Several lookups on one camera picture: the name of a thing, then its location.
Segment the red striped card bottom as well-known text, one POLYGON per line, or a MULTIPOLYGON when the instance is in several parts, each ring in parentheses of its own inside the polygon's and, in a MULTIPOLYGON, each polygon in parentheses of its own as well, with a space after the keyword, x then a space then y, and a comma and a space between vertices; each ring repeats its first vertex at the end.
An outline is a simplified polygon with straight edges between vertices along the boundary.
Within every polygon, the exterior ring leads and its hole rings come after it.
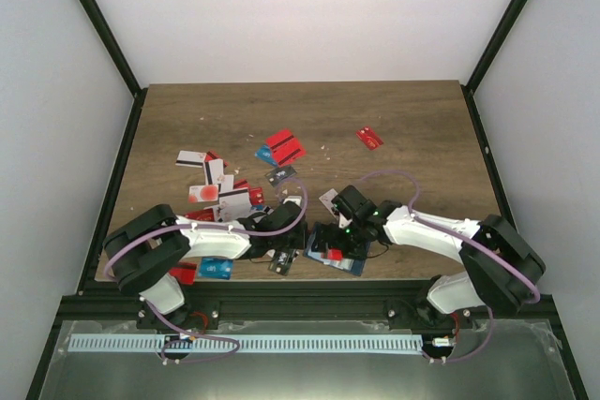
POLYGON ((341 261, 344 259, 342 251, 336 248, 328 249, 326 252, 326 258, 332 261, 341 261))

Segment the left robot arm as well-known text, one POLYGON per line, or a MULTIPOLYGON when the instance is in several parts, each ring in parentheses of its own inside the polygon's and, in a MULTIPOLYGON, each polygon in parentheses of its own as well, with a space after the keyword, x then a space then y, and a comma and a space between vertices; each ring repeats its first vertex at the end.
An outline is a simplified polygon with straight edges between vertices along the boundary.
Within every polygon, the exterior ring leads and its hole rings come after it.
POLYGON ((125 295, 139 295, 170 328, 184 327, 191 305, 170 270, 189 258, 258 259, 270 250, 291 255, 308 237, 306 209, 287 200, 272 213, 216 223, 176 215, 157 205, 107 236, 104 274, 125 295))

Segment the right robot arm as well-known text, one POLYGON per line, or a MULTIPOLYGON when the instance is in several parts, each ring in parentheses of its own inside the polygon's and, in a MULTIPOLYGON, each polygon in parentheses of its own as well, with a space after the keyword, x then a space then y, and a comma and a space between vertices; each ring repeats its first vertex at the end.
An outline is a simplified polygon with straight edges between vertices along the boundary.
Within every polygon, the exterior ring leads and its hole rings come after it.
POLYGON ((417 303, 416 315, 429 328, 461 309, 486 306, 515 315, 540 299, 537 284, 546 265, 501 216, 475 221, 422 214, 396 201, 375 204, 352 185, 333 197, 332 208, 346 223, 317 226, 314 244, 324 255, 338 251, 345 259, 365 260, 377 242, 418 247, 463 266, 459 274, 435 278, 417 303))

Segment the blue leather card holder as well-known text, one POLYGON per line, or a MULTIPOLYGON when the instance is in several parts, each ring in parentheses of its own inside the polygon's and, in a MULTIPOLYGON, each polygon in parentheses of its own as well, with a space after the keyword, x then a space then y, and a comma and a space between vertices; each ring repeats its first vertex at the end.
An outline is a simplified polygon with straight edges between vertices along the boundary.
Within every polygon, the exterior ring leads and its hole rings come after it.
POLYGON ((370 243, 352 236, 335 224, 316 222, 303 256, 354 276, 364 271, 370 243))

